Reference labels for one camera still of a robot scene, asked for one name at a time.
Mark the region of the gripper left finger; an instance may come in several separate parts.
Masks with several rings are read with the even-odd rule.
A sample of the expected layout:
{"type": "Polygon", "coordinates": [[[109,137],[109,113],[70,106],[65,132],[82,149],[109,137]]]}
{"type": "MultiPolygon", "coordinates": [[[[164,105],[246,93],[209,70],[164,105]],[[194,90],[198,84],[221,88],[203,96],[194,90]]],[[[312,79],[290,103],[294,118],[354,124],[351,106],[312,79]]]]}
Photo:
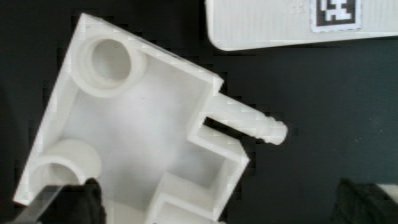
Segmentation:
{"type": "Polygon", "coordinates": [[[47,185],[11,224],[107,224],[97,179],[77,185],[47,185]]]}

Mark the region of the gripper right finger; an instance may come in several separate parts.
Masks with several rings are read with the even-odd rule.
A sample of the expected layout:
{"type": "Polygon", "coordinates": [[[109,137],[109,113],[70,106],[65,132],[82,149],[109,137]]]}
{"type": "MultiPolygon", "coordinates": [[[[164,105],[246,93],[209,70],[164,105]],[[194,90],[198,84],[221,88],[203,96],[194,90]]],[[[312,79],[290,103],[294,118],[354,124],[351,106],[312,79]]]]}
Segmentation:
{"type": "Polygon", "coordinates": [[[340,181],[331,224],[398,224],[398,184],[340,181]]]}

